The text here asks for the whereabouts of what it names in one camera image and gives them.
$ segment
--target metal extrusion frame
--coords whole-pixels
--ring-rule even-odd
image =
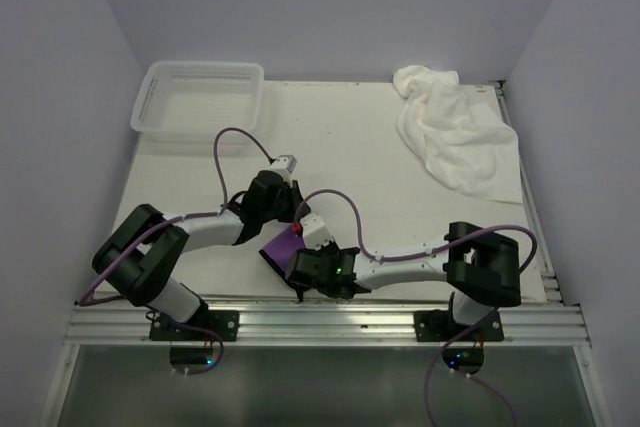
[[[591,407],[591,414],[596,427],[609,427],[613,425],[611,412],[607,406],[607,401],[602,390],[602,384],[598,377],[595,364],[593,362],[593,354],[590,347],[574,347],[573,351],[576,355],[576,362],[582,377],[582,384]]]
[[[507,108],[507,102],[504,97],[504,93],[501,86],[495,86],[496,97],[498,98],[498,105],[500,106],[500,113],[502,114],[502,119],[504,122],[513,127],[511,124],[511,118],[509,117],[509,110]],[[540,248],[540,255],[543,260],[542,268],[549,273],[553,273],[553,265],[551,263],[551,257],[549,256],[549,251],[547,250],[547,243],[544,239],[544,234],[542,233],[542,226],[540,224],[540,218],[538,217],[538,211],[536,209],[535,203],[533,202],[533,195],[531,193],[531,185],[529,184],[529,178],[527,177],[527,172],[524,168],[524,164],[522,163],[522,157],[520,158],[520,176],[522,177],[522,190],[524,197],[524,207],[527,213],[527,218],[529,220],[529,224],[536,234],[536,238],[538,239],[538,247]]]
[[[250,346],[409,347],[417,345],[413,312],[447,304],[336,304],[208,300],[211,309],[240,312],[238,340]],[[144,309],[126,304],[76,309],[65,343],[140,345],[148,343]],[[521,306],[501,311],[505,342],[496,346],[588,346],[578,307]]]
[[[58,425],[67,391],[71,384],[73,371],[78,360],[79,345],[67,344],[62,346],[60,360],[53,374],[53,380],[45,399],[38,425],[40,427],[54,427]]]

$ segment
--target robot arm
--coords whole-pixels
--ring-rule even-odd
[[[338,248],[317,214],[304,217],[298,230],[305,248],[291,252],[287,278],[328,297],[351,299],[397,283],[447,282],[458,289],[450,314],[459,325],[472,325],[491,309],[521,302],[518,243],[490,233],[448,248],[449,243],[480,230],[466,222],[450,224],[446,235],[431,242],[374,251],[373,258],[358,248]],[[425,255],[415,258],[420,251]]]
[[[106,281],[135,306],[148,305],[176,322],[205,323],[206,304],[171,278],[179,256],[213,245],[242,244],[272,220],[292,222],[302,201],[291,179],[295,166],[293,156],[279,157],[258,173],[241,201],[234,196],[220,213],[163,214],[148,204],[136,207],[96,253],[93,269],[102,274],[144,232],[177,217],[147,239],[148,249],[136,248],[125,257]]]

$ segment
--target glass panel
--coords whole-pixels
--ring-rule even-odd
[[[61,426],[429,425],[422,389],[432,347],[257,348],[229,345],[219,367],[184,378],[168,347],[83,347]],[[571,348],[485,348],[478,373],[521,426],[592,426]],[[431,380],[441,426],[510,426],[500,398],[448,372]]]

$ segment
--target black clamp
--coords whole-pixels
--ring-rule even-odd
[[[413,328],[418,342],[446,342],[455,337],[468,325],[453,320],[453,295],[449,298],[448,310],[418,310],[413,313]],[[478,328],[461,338],[459,342],[502,342],[504,331],[498,311],[478,325]]]
[[[193,342],[211,340],[207,334],[180,328],[167,315],[150,311],[147,319],[151,321],[149,340],[158,342]],[[240,312],[237,310],[209,310],[203,302],[198,311],[189,319],[189,326],[215,332],[224,342],[235,342],[240,327]]]

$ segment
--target cable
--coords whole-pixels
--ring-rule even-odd
[[[333,194],[333,195],[337,195],[338,197],[343,198],[344,200],[347,201],[347,203],[351,206],[351,210],[353,210],[353,214],[356,218],[356,233],[357,233],[357,237],[358,237],[358,247],[360,247],[360,251],[362,252],[362,255],[364,255],[365,257],[367,257],[370,260],[375,260],[376,262],[406,262],[409,260],[417,260],[417,259],[422,259],[425,257],[431,257],[433,255],[436,254],[440,254],[448,249],[451,249],[453,247],[457,247],[461,244],[464,244],[466,242],[469,242],[470,240],[474,240],[477,239],[478,237],[482,237],[483,235],[487,235],[489,233],[492,232],[496,232],[499,230],[515,230],[518,232],[522,232],[523,234],[526,234],[530,239],[531,239],[531,252],[529,253],[529,257],[527,257],[527,259],[524,261],[524,263],[522,264],[523,266],[529,265],[529,263],[531,263],[531,261],[533,260],[533,256],[536,253],[536,250],[538,248],[538,241],[536,240],[536,236],[533,234],[533,232],[531,232],[529,229],[525,228],[525,227],[521,227],[520,225],[511,225],[511,224],[503,224],[503,225],[494,225],[493,227],[487,227],[485,229],[480,229],[477,230],[471,234],[465,235],[464,237],[461,237],[453,242],[449,242],[448,244],[444,244],[440,247],[436,247],[434,249],[432,249],[430,252],[416,252],[415,254],[408,254],[408,255],[396,255],[396,256],[390,256],[390,257],[384,257],[384,256],[377,256],[372,254],[371,252],[369,252],[366,248],[366,246],[364,245],[364,238],[363,238],[363,234],[362,234],[362,218],[360,217],[360,211],[358,210],[358,207],[356,206],[355,202],[351,199],[351,197],[349,197],[347,194],[345,194],[344,192],[340,192],[339,190],[335,190],[335,189],[320,189],[320,190],[316,190],[315,192],[310,193],[309,195],[307,195],[302,202],[300,203],[300,205],[298,206],[298,209],[296,210],[296,213],[294,215],[293,221],[294,222],[299,222],[300,221],[300,217],[302,215],[302,209],[305,205],[307,205],[307,203],[309,202],[309,200],[311,200],[313,197],[316,197],[320,194]],[[522,272],[526,267],[521,267],[520,268],[520,272]]]
[[[335,189],[320,189],[317,190],[315,192],[312,192],[311,194],[309,194],[307,197],[304,198],[304,200],[300,203],[300,205],[298,206],[298,209],[296,210],[295,216],[294,216],[294,222],[299,222],[300,221],[300,217],[302,215],[302,208],[303,206],[305,206],[310,199],[312,199],[313,197],[316,197],[320,194],[334,194],[337,195],[338,197],[343,198],[350,206],[351,209],[353,210],[353,214],[355,216],[356,219],[356,232],[357,232],[357,237],[358,237],[358,246],[360,247],[360,250],[362,252],[362,254],[371,259],[371,260],[376,260],[378,262],[403,262],[403,261],[408,261],[408,260],[416,260],[416,259],[421,259],[424,257],[429,257],[432,255],[436,255],[436,254],[440,254],[442,252],[445,252],[449,249],[452,249],[454,247],[457,247],[461,244],[464,244],[466,242],[469,242],[470,240],[474,240],[477,239],[478,237],[482,237],[483,235],[487,235],[489,233],[492,232],[496,232],[496,231],[501,231],[501,230],[514,230],[517,232],[522,232],[523,234],[526,234],[529,239],[531,239],[531,251],[529,252],[529,255],[527,256],[527,258],[525,259],[525,261],[522,263],[522,266],[519,269],[520,274],[522,274],[522,272],[524,272],[524,270],[531,264],[531,262],[533,261],[536,252],[538,250],[538,241],[535,237],[535,235],[533,234],[533,232],[531,232],[531,230],[519,226],[519,225],[510,225],[510,224],[503,224],[503,225],[494,225],[493,227],[487,227],[485,229],[480,229],[477,230],[469,235],[465,235],[464,237],[461,237],[459,239],[456,239],[452,242],[449,242],[447,244],[444,244],[440,247],[436,247],[434,249],[432,249],[430,252],[418,252],[415,254],[409,254],[409,255],[400,255],[400,256],[394,256],[394,257],[377,257],[375,255],[373,255],[371,252],[369,252],[367,250],[367,248],[364,245],[364,239],[363,239],[363,235],[362,235],[362,218],[360,217],[360,212],[358,210],[358,207],[356,206],[355,202],[345,193],[340,192],[339,190],[335,190]],[[438,359],[440,359],[440,357],[442,356],[442,353],[447,350],[447,348],[449,348],[449,346],[451,346],[451,344],[453,344],[454,342],[457,342],[458,340],[466,337],[467,335],[471,334],[472,332],[474,332],[485,320],[487,320],[492,314],[494,314],[497,311],[497,309],[492,309],[490,310],[482,319],[480,319],[478,322],[476,322],[473,325],[470,325],[469,327],[467,327],[466,329],[464,329],[462,332],[460,332],[458,335],[455,335],[454,337],[452,337],[451,339],[449,339],[442,347],[440,347],[440,349],[438,350],[437,355],[435,355],[433,357],[433,359],[431,360],[431,362],[429,362],[429,366],[427,367],[427,373],[425,375],[425,380],[424,380],[424,401],[425,401],[425,408],[427,410],[427,415],[429,417],[429,420],[431,421],[432,425],[434,427],[438,427],[438,423],[433,415],[433,412],[431,411],[431,403],[429,400],[429,382],[431,380],[431,377],[433,375],[433,370],[438,362]],[[514,425],[518,425],[518,417],[517,414],[515,412],[515,409],[513,408],[513,405],[511,404],[511,402],[509,401],[509,399],[502,394],[498,389],[496,389],[495,387],[493,387],[491,384],[489,384],[487,381],[479,379],[479,378],[475,378],[475,377],[471,377],[475,382],[483,385],[484,387],[486,387],[487,389],[491,390],[493,393],[495,393],[498,397],[500,397],[502,399],[502,401],[505,403],[505,405],[507,406],[507,408],[509,409],[509,412],[511,413],[511,417],[513,418],[513,422]]]
[[[522,272],[524,272],[524,270],[527,267],[529,267],[529,265],[531,264],[531,261],[533,260],[533,258],[536,255],[536,251],[538,250],[538,242],[535,241],[535,236],[533,236],[532,238],[533,238],[534,242],[531,244],[531,252],[527,256],[525,261],[522,263],[522,266],[520,267],[520,273],[521,274],[522,274]],[[447,249],[450,249],[452,247],[456,247],[457,245],[460,245],[460,243],[456,244],[456,242],[458,242],[458,241],[454,241],[454,242],[450,242],[449,244],[445,244],[443,247],[446,247],[446,248],[443,249],[442,247],[439,247],[439,249],[447,250]],[[430,382],[431,377],[433,375],[433,370],[434,370],[436,364],[438,363],[438,359],[440,359],[440,357],[442,356],[442,353],[445,350],[447,350],[451,346],[451,344],[453,344],[454,342],[457,342],[458,340],[460,340],[460,339],[466,337],[467,335],[473,333],[475,330],[478,329],[478,327],[480,327],[480,325],[483,322],[485,322],[489,317],[491,317],[495,312],[497,312],[497,310],[498,309],[491,309],[484,317],[482,317],[475,324],[470,325],[469,327],[464,329],[462,332],[460,332],[458,335],[453,336],[451,339],[449,339],[447,342],[445,342],[444,345],[442,347],[440,347],[440,349],[438,349],[438,353],[429,362],[429,365],[427,367],[427,373],[425,374],[425,378],[424,378],[423,395],[424,395],[424,403],[425,403],[425,408],[427,410],[427,415],[429,416],[429,420],[431,421],[431,424],[433,425],[433,427],[438,427],[439,424],[438,424],[438,422],[436,422],[436,419],[435,419],[435,417],[433,415],[433,412],[431,411],[431,402],[429,400],[429,382]],[[513,405],[511,404],[511,402],[509,401],[509,399],[503,393],[501,393],[498,389],[496,389],[491,384],[489,384],[486,380],[482,380],[482,379],[479,379],[479,378],[476,378],[476,377],[473,377],[473,376],[471,377],[471,379],[473,379],[475,382],[485,386],[486,388],[491,390],[493,393],[495,393],[498,397],[500,397],[502,399],[502,401],[505,403],[505,405],[507,406],[507,408],[509,409],[509,412],[511,413],[511,417],[513,419],[513,424],[515,426],[519,425],[518,416],[516,414],[516,411],[515,411]]]
[[[159,314],[159,312],[152,307],[149,307],[149,306],[147,307],[150,309],[149,312],[145,314],[145,317],[147,318],[147,320],[151,322],[155,322],[156,320],[158,320],[155,314]],[[224,342],[222,342],[222,338],[215,331],[211,329],[205,329],[203,327],[197,327],[195,325],[189,325],[189,324],[184,324],[182,322],[178,322],[173,317],[167,314],[162,314],[162,315],[164,315],[167,319],[169,319],[169,321],[177,328],[208,335],[210,337],[210,340],[208,342],[209,342],[209,345],[211,345],[212,349],[213,349],[213,341],[216,341],[218,344],[220,344],[220,350],[218,351],[216,358],[211,361],[211,364],[201,369],[195,369],[195,370],[189,370],[189,368],[185,367],[185,369],[182,371],[182,374],[189,375],[189,376],[200,375],[200,374],[209,372],[210,370],[215,369],[218,366],[220,361],[222,361],[222,356],[224,355]]]
[[[269,152],[267,152],[267,150],[264,148],[264,146],[260,143],[260,141],[258,139],[256,139],[253,135],[251,135],[249,132],[242,130],[238,127],[226,127],[224,129],[222,129],[220,132],[218,132],[218,134],[216,135],[215,139],[213,140],[213,161],[216,165],[216,171],[218,172],[218,178],[220,179],[220,185],[222,186],[222,196],[223,196],[223,202],[222,202],[222,207],[220,208],[219,211],[213,211],[213,212],[192,212],[189,214],[186,214],[184,216],[178,216],[178,217],[173,217],[172,219],[169,220],[165,220],[164,222],[161,222],[157,225],[154,225],[153,227],[149,228],[148,230],[146,230],[145,232],[143,232],[136,240],[133,241],[133,243],[127,247],[118,257],[116,257],[116,259],[111,262],[111,264],[109,264],[109,266],[91,283],[91,285],[87,288],[87,290],[80,296],[80,300],[78,300],[76,302],[76,305],[79,305],[81,307],[89,307],[92,305],[98,305],[98,304],[106,304],[107,302],[113,302],[114,300],[121,300],[124,297],[121,295],[114,295],[112,297],[106,297],[103,299],[94,299],[93,295],[95,293],[95,290],[98,288],[98,286],[104,282],[104,280],[109,277],[109,275],[111,275],[111,273],[117,269],[120,264],[122,263],[122,261],[124,259],[126,259],[129,255],[131,255],[131,253],[141,244],[143,243],[145,240],[147,240],[151,235],[153,235],[155,232],[164,229],[165,227],[168,227],[172,224],[178,223],[178,222],[182,222],[183,220],[189,220],[189,219],[199,219],[199,218],[205,218],[205,217],[217,217],[218,215],[222,214],[226,208],[227,205],[229,203],[229,194],[227,192],[227,184],[224,180],[224,175],[222,173],[222,168],[220,167],[220,158],[218,156],[218,143],[220,142],[220,138],[222,137],[222,135],[224,135],[226,132],[239,132],[245,136],[247,136],[249,139],[251,139],[253,141],[254,144],[256,144],[256,146],[262,151],[262,153],[265,155],[265,157],[267,157],[267,159],[269,160],[269,162],[273,162],[274,159],[273,157],[271,157],[269,155]],[[244,193],[244,191],[238,192],[237,194],[234,195],[234,199],[236,199],[241,193]]]
[[[218,132],[218,135],[216,135],[215,139],[213,139],[213,162],[216,165],[216,171],[218,172],[218,178],[220,179],[220,186],[222,187],[222,208],[220,209],[220,214],[227,209],[227,205],[229,203],[229,193],[227,192],[227,183],[224,180],[222,167],[220,166],[220,157],[218,156],[218,142],[220,142],[220,137],[222,137],[222,135],[227,132],[239,132],[248,137],[262,151],[264,156],[269,160],[269,163],[273,163],[275,161],[275,159],[271,157],[271,155],[269,155],[269,152],[267,152],[267,149],[264,148],[260,141],[246,130],[239,129],[238,127],[226,127]]]
[[[96,291],[96,289],[98,288],[98,286],[104,282],[104,280],[109,277],[111,275],[111,273],[117,269],[118,267],[120,267],[120,264],[122,263],[122,261],[124,259],[126,259],[127,257],[129,257],[131,255],[131,253],[136,250],[136,248],[143,243],[145,240],[147,240],[149,237],[151,237],[153,234],[155,234],[157,231],[162,230],[166,227],[169,227],[172,224],[175,224],[176,222],[180,222],[181,220],[183,220],[184,217],[183,216],[177,216],[177,217],[172,217],[169,220],[165,220],[164,222],[160,222],[159,224],[154,225],[153,227],[151,227],[150,229],[147,229],[145,232],[143,232],[140,236],[138,236],[138,238],[136,240],[133,241],[133,243],[127,247],[126,249],[124,249],[122,251],[122,253],[116,257],[114,259],[113,262],[111,262],[111,264],[109,264],[109,266],[104,269],[102,271],[102,273],[100,275],[98,275],[98,277],[96,277],[94,279],[93,282],[91,282],[91,285],[89,285],[89,287],[87,288],[87,290],[84,292],[84,294],[82,294],[80,296],[80,300],[78,300],[77,304],[81,307],[88,307],[90,305],[95,305],[92,303],[88,303],[88,301],[90,299],[93,299],[93,293]]]

